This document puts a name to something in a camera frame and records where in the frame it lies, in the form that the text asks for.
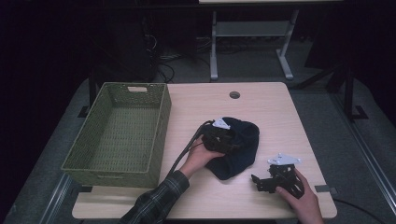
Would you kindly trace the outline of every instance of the human hand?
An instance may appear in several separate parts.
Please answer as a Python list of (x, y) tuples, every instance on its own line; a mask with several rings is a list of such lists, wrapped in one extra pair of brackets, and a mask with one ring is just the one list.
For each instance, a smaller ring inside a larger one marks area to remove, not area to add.
[(195, 172), (203, 168), (210, 160), (222, 156), (224, 156), (224, 153), (207, 150), (202, 142), (202, 136), (200, 136), (192, 143), (189, 156), (180, 167), (179, 171), (187, 178), (190, 178)]
[(290, 204), (290, 206), (294, 209), (297, 218), (303, 224), (323, 224), (324, 221), (320, 213), (318, 196), (309, 187), (306, 178), (297, 169), (294, 170), (297, 174), (297, 177), (303, 183), (303, 197), (296, 199), (294, 196), (288, 193), (287, 190), (281, 187), (276, 187), (276, 192)]

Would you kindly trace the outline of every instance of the woven basket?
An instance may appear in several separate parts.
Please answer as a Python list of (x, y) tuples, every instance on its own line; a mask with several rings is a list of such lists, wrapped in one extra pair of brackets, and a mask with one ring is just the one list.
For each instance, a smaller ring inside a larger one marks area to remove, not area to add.
[(171, 104), (166, 84), (105, 83), (62, 170), (82, 185), (157, 187)]

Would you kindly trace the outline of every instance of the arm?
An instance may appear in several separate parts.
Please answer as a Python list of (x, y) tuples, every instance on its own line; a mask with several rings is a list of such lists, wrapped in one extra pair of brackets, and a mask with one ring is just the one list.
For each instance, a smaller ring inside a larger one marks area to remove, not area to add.
[(285, 189), (276, 187), (276, 192), (287, 201), (290, 206), (294, 209), (297, 218), (304, 224), (323, 224), (323, 218), (320, 213), (318, 204), (318, 196), (309, 187), (306, 178), (295, 169), (297, 177), (303, 182), (304, 195), (300, 199), (294, 198)]
[(159, 223), (166, 218), (177, 199), (190, 186), (192, 175), (208, 161), (224, 155), (206, 150), (201, 137), (192, 144), (189, 156), (180, 169), (167, 176), (156, 189), (140, 195), (134, 207), (121, 218), (120, 224)]

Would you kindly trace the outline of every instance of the plaid sleeve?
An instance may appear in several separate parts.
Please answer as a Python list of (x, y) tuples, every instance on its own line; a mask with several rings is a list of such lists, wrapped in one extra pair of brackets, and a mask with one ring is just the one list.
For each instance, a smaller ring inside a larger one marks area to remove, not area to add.
[(189, 179), (180, 171), (174, 171), (156, 189), (140, 195), (134, 207), (121, 218), (119, 224), (162, 223), (189, 186)]

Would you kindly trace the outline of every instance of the desk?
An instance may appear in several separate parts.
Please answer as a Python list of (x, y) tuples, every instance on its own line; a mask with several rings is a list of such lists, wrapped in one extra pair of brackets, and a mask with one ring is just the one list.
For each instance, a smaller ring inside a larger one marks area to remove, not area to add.
[[(196, 129), (209, 119), (234, 117), (255, 123), (261, 131), (256, 161), (243, 173), (220, 181), (204, 169), (191, 178), (191, 186), (177, 201), (168, 218), (289, 218), (295, 217), (277, 195), (258, 192), (250, 175), (269, 178), (268, 159), (282, 152), (302, 159), (296, 167), (312, 188), (326, 185), (304, 127), (285, 84), (206, 83), (168, 85), (172, 109), (166, 135), (162, 181)], [(238, 91), (233, 99), (230, 92)], [(78, 195), (76, 218), (120, 218), (147, 189), (93, 187)], [(318, 193), (322, 215), (336, 216), (329, 192)]]

